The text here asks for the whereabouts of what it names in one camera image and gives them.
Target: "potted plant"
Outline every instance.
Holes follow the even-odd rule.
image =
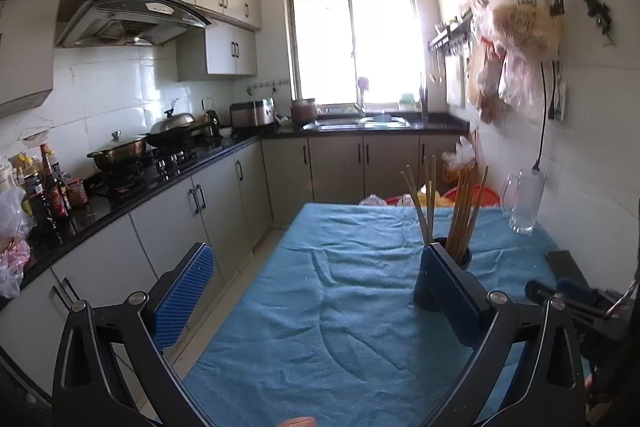
[[[415,111],[415,96],[412,92],[406,92],[400,97],[398,110]]]

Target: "range hood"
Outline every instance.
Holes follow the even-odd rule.
[[[85,0],[56,45],[159,46],[207,25],[207,18],[178,0]]]

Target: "black countertop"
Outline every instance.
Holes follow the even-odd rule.
[[[74,210],[71,218],[66,223],[59,224],[55,232],[47,235],[38,235],[34,231],[29,238],[31,258],[25,267],[24,279],[22,280],[20,288],[25,288],[25,286],[36,279],[38,275],[43,273],[56,261],[84,243],[84,241],[92,237],[92,235],[104,229],[113,223],[113,221],[116,221],[119,217],[124,216],[140,204],[148,201],[167,188],[172,187],[172,185],[179,183],[195,172],[204,169],[238,149],[258,141],[260,138],[276,139],[325,136],[327,134],[337,133],[342,135],[362,135],[370,133],[466,134],[469,129],[468,122],[446,113],[430,113],[430,121],[428,123],[422,123],[417,120],[419,119],[419,114],[416,115],[415,113],[393,113],[392,115],[406,118],[411,122],[411,126],[390,129],[363,128],[331,131],[302,130],[299,127],[267,126],[260,129],[258,134],[256,134],[254,130],[248,131],[244,136],[234,134],[233,137],[223,139],[221,146],[199,147],[195,151],[195,159],[183,165],[180,168],[180,173],[175,174],[168,180],[159,180],[155,168],[149,166],[145,168],[145,173],[149,174],[149,179],[152,181],[136,192],[133,192],[127,198],[114,203],[103,196],[91,195],[89,196],[88,204],[78,210]],[[8,302],[7,299],[0,297],[0,310]]]

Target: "tile floor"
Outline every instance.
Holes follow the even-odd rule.
[[[285,232],[286,230],[281,229],[270,229],[267,232],[256,246],[254,255],[245,268],[234,280],[229,281],[222,288],[216,299],[209,305],[207,311],[202,314],[201,320],[171,351],[168,358],[172,360],[174,370],[180,378],[184,378],[187,375],[193,364],[198,360],[198,357],[209,345],[218,328],[225,321],[226,316],[254,281]],[[151,404],[146,400],[145,396],[138,401],[138,406],[147,417],[156,417]]]

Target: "blue tablecloth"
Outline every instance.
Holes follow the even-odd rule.
[[[444,236],[451,210],[436,209]],[[319,427],[412,427],[465,365],[441,313],[416,309],[422,238],[413,208],[308,204],[184,379],[218,427],[274,427],[300,415]],[[536,227],[511,232],[482,209],[469,270],[490,291],[526,301],[530,279],[555,284]],[[520,347],[482,411],[497,410]]]

